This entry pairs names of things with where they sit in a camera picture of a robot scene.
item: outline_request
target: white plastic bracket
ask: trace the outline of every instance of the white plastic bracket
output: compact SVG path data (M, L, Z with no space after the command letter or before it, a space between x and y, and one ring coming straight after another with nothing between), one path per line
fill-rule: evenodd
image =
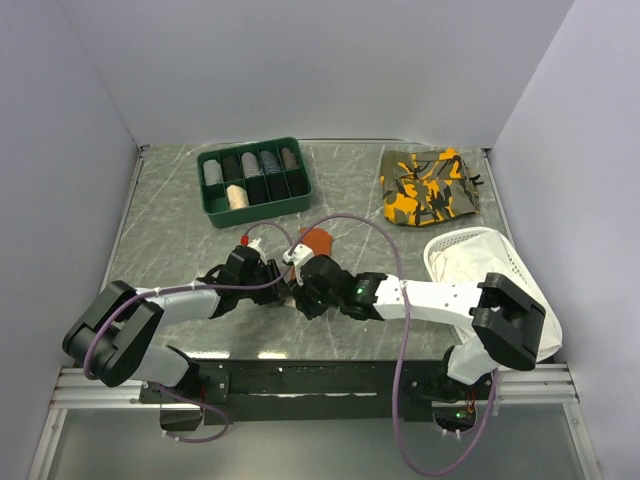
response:
M298 285L302 285L302 275L300 275L300 268L311 260L315 256L313 250L307 247L306 245L298 245L294 248L293 253L289 253L289 249L285 250L282 254L282 261L287 265L292 265L295 267L298 274L296 275L296 281Z

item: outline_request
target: black thread spool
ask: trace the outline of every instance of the black thread spool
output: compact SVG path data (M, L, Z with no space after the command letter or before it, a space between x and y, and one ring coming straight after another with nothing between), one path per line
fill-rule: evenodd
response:
M235 155L229 155L222 159L222 175L225 182L242 179L242 168L238 157Z

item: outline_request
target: wire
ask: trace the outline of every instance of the wire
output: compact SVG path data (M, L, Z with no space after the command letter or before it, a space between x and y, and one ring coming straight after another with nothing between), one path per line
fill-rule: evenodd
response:
M289 242L289 245L291 245L293 243L293 240L291 239L291 235L289 235L289 232L287 232L282 225L278 225L276 222L257 222L257 223L254 223L249 228L247 228L247 231L244 232L243 236L245 236L245 235L248 236L249 232L251 230L253 230L254 228L259 227L261 225L269 225L271 227L276 227L286 237L287 242Z
M402 268L402 260L400 259L400 253L398 251L398 247L396 246L395 242L393 241L393 238L391 237L391 235L389 235L389 233L387 233L386 230L384 230L380 225L372 222L371 220L361 217L359 215L354 215L351 213L336 213L333 215L328 215L326 217L321 218L320 220L318 220L317 222L315 222L314 224L312 224L309 228L307 228L302 235L300 235L297 240L295 242L291 242L291 237L289 236L289 234L287 233L287 231L280 225L276 224L275 222L258 222L255 223L253 225L251 225L247 231L245 232L245 235L248 235L249 232L251 230L253 230L255 227L259 226L259 225L271 225L274 226L276 228L278 228L280 231L282 231L285 235L285 237L287 237L287 240L289 241L289 243L291 244L291 248L289 250L289 253L293 253L293 250L295 249L296 246L298 246L300 244L300 242L304 239L304 237L315 227L317 227L318 225L320 225L321 223L324 223L328 220L332 220L334 218L350 218L352 220L358 220L362 223L366 223L367 225L369 225L370 227L375 228L376 230L378 230L378 232L380 232L382 234L382 236L387 240L387 242L389 243L389 246L391 247L391 251L393 253L393 257L395 259L395 263L396 263L396 270L397 270L397 274L398 274L398 278L400 280L404 279L404 269ZM282 280L285 275L289 272L290 268L287 268L287 270L285 270L278 278L276 278L275 280L272 280L271 282L265 283L263 285L256 285L256 286L233 286L233 285L195 285L195 286L191 286L191 285L183 285L183 286L178 286L178 287L169 287L169 288L165 288L165 289L159 289L158 291L149 291L149 292L145 292L142 294L138 294L134 297L132 297L131 299L129 299L128 301L126 301L124 304L122 304L118 309L116 309L113 314L111 314L111 316L107 319L107 321L102 325L102 327L100 328L100 330L98 330L98 332L96 333L96 336L94 337L93 341L91 342L91 345L89 346L89 349L87 350L87 354L85 355L85 359L84 359L84 363L83 363L83 371L84 374L87 378L89 379L95 379L95 377L93 376L93 374L91 373L91 368L90 368L90 363L91 363L91 358L93 357L93 354L95 353L95 349L100 341L100 339L102 338L102 336L104 335L104 333L107 331L107 329L111 326L111 324L115 321L115 319L121 315L129 306L131 306L133 303L137 302L140 299L143 298L149 298L149 297L153 297L155 295L171 295L171 294L175 294L175 293L181 293L181 292L185 292L185 291L189 291L192 289L195 290L206 290L206 289L220 289L220 290L226 290L226 289L236 289L236 290L259 290L262 288L268 288L272 285L275 285L276 283L278 283L280 280ZM400 432L400 418L398 415L398 400L399 400L399 391L400 391L400 377L402 374L402 365L404 363L404 358L406 356L406 351L407 351L407 345L409 343L409 331L411 329L411 304L409 302L409 296L407 295L407 292L405 290L405 288L402 288L402 298L404 301L404 307L405 307L405 316L404 316L404 331L402 334L402 342L400 344L400 353L398 355L398 361L396 362L396 368L395 368L395 372L394 372L394 376L393 376L393 388L392 388L392 394L391 394L391 416L392 416L392 423L393 423L393 433L396 439L396 443L398 444L398 449L400 450L400 455L402 456L403 460L405 461L405 463L407 464L407 466L409 468L411 468L411 470L413 470L414 472L423 475L425 477L441 477L444 475L447 475L449 473L451 473L452 471L454 471L456 468L458 468L460 465L462 465L462 463L467 459L467 457L471 454L471 452L473 451L473 449L476 447L477 443L480 441L480 438L482 437L482 434L484 433L484 430L488 424L489 421L489 416L491 414L491 411L493 410L493 404L495 402L495 398L496 398L496 393L497 393L497 385L498 385L498 374L497 371L494 372L492 374L492 385L491 385L491 392L489 393L489 399L487 401L487 407L486 410L484 412L484 415L482 417L482 420L480 421L480 423L478 423L477 425L475 425L474 427L472 427L471 429L469 429L467 432L471 432L471 431L475 431L475 429L477 428L477 434L475 435L475 437L473 438L473 440L471 441L471 443L469 444L469 446L467 447L467 449L460 455L460 457L453 462L451 465L449 465L448 467L436 471L436 472L429 472L426 471L424 469L422 469L416 462L415 460L409 455L409 453L407 452L406 449L406 445L404 443L404 438L402 437L402 433ZM189 439L189 438L182 438L182 437L177 437L175 434L168 434L169 436L171 436L171 438L178 438L179 441L184 442L184 443L202 443L202 442L208 442L211 440L215 440L217 438L220 438L222 435L224 435L224 433L227 431L227 429L229 428L229 424L230 424L230 420L229 417L227 416L226 413L224 413L222 410L219 410L215 407L213 407L212 405L207 405L204 403L200 403L200 402L195 402L193 400L189 400L186 399L185 397L181 397L173 392L170 392L169 390L166 389L166 387L162 386L162 385L158 385L158 388L160 388L160 390L163 393L166 393L167 395L171 396L172 398L175 398L179 401L186 401L188 403L192 403L194 405L198 405L201 408L206 408L207 410L213 411L215 413L217 413L218 415L220 415L224 421L225 421L225 426L222 428L222 430L220 432L218 432L216 435L213 435L212 437L207 437L204 439Z
M334 218L350 218L353 220L359 220L363 223L366 223L370 227L373 227L376 230L378 230L384 236L384 238L389 243L389 246L391 247L391 251L393 252L393 257L396 262L396 270L398 273L398 278L400 280L404 279L404 269L402 268L402 260L400 259L400 253L398 252L398 247L393 241L393 238L391 237L391 235L389 235L389 233L387 233L387 231L384 230L377 223L374 223L371 220L361 217L359 215L353 215L351 213L336 213L336 214L328 215L324 218L321 218L320 220L315 222L313 225L311 225L309 228L307 228L307 230L305 230L303 234L300 235L300 237L298 237L298 239L291 246L289 253L293 253L293 250L296 248L296 246L298 246L298 244L304 239L304 237L307 235L307 233L311 231L312 228L317 227L321 223L326 222L327 220L332 220ZM400 344L400 354L398 355L398 361L396 362L396 369L393 376L393 388L391 392L391 417L393 422L393 434L396 438L396 443L398 444L400 455L402 455L403 460L411 470L425 477L441 477L451 473L460 465L462 465L462 463L471 454L471 452L477 445L478 441L482 437L482 434L484 433L484 430L489 420L490 412L493 410L493 403L495 401L496 391L497 391L497 376L496 375L493 376L491 392L489 393L489 400L487 402L487 409L485 410L484 416L482 417L482 420L480 421L480 423L476 425L478 427L477 434L475 435L475 437L473 438L473 440L471 441L467 449L462 453L462 455L460 455L460 457L455 462L453 462L451 465L449 465L448 467L442 470L439 470L436 472L429 472L427 470L422 469L407 452L407 448L404 443L404 438L402 436L402 433L400 432L400 418L398 415L400 376L402 374L402 364L404 363L404 357L407 352L407 345L409 343L409 331L411 329L411 304L409 303L409 296L407 295L407 292L404 287L402 288L402 298L404 300L404 311L405 311L404 332L402 334L402 343Z

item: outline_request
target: glass panel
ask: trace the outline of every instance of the glass panel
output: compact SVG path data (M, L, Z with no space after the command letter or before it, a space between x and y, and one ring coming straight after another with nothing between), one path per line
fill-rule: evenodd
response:
M200 428L198 436L219 427ZM420 465L436 470L469 439L442 438L432 423L402 429ZM315 480L422 478L404 464L391 421L236 424L213 443L162 438L157 410L69 411L50 480ZM562 405L501 406L476 450L447 479L583 479Z

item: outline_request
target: gray tabletop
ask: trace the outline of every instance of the gray tabletop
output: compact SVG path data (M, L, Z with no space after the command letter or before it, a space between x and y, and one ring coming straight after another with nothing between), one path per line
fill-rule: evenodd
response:
M211 144L149 148L109 280L124 280L135 287L184 284L226 260L247 226L216 229L202 212L196 157L216 148ZM382 214L378 177L385 149L430 148L392 143L302 142L316 192L312 206L306 212L274 220L295 237L300 227L331 213L366 216L391 233L400 249L406 276L414 280L429 279L422 253L432 238L470 226L487 226L506 234L480 149L462 149L460 154L485 182L478 187L481 214L425 228L399 227L387 222ZM345 219L331 220L323 227L334 238L332 257L342 268L351 272L395 273L392 255L377 231ZM270 258L281 259L285 247L282 234L271 227L256 230L256 236L268 239ZM173 345L197 358L395 359L402 323L402 320L361 322L337 311L309 321L293 308L258 307L246 300L221 318L163 328L156 333L153 343ZM452 327L416 320L407 358L440 359L449 346L457 343Z

